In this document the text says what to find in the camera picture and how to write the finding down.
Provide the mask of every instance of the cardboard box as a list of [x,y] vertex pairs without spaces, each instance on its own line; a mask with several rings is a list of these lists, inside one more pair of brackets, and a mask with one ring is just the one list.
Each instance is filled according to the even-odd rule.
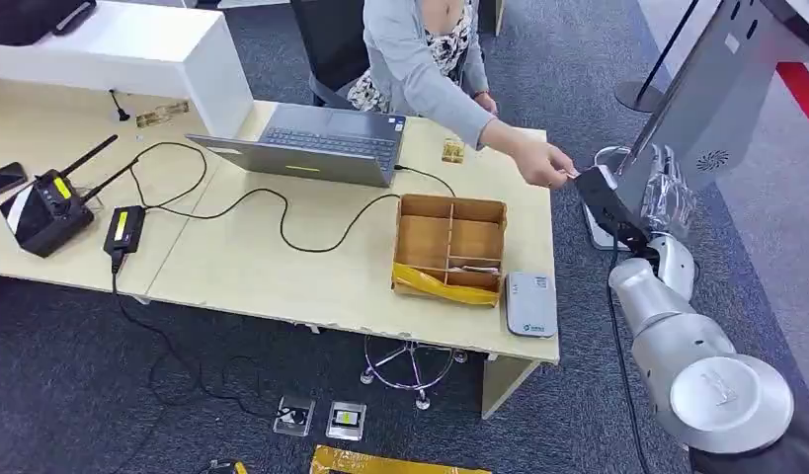
[[[503,238],[506,205],[495,200],[404,195],[398,204],[393,262],[411,267],[446,285],[497,293],[503,288]],[[496,269],[483,273],[464,267]],[[392,279],[402,294],[430,295]]]

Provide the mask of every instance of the red stripe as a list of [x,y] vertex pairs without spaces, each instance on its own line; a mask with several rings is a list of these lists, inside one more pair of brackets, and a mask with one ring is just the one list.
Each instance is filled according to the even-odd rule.
[[802,112],[809,120],[809,72],[801,62],[780,62],[776,72],[782,77],[785,86],[793,94]]

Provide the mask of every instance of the smartphone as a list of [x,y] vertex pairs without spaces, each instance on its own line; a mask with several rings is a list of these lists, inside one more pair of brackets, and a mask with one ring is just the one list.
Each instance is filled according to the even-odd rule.
[[0,194],[17,187],[28,180],[20,163],[14,162],[0,168]]

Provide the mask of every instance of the stand pole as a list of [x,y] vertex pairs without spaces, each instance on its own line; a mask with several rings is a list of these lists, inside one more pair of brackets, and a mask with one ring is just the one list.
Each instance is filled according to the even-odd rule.
[[636,112],[652,113],[657,110],[660,101],[663,99],[663,93],[652,86],[651,82],[654,80],[654,76],[657,75],[657,71],[660,70],[660,66],[663,65],[663,61],[666,60],[669,51],[672,50],[675,41],[678,40],[678,36],[684,29],[684,25],[689,20],[697,2],[698,0],[692,0],[691,3],[689,3],[684,17],[678,22],[678,26],[672,33],[672,37],[669,38],[666,47],[663,48],[663,52],[660,53],[660,57],[657,59],[657,62],[654,63],[654,67],[651,68],[651,72],[648,73],[648,77],[645,81],[642,84],[637,81],[624,81],[616,86],[613,95],[620,104]]

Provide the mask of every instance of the laptop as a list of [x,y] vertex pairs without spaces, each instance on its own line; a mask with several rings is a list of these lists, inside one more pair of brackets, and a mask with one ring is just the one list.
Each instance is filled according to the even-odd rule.
[[404,123],[401,116],[279,104],[259,141],[186,137],[248,171],[388,188]]

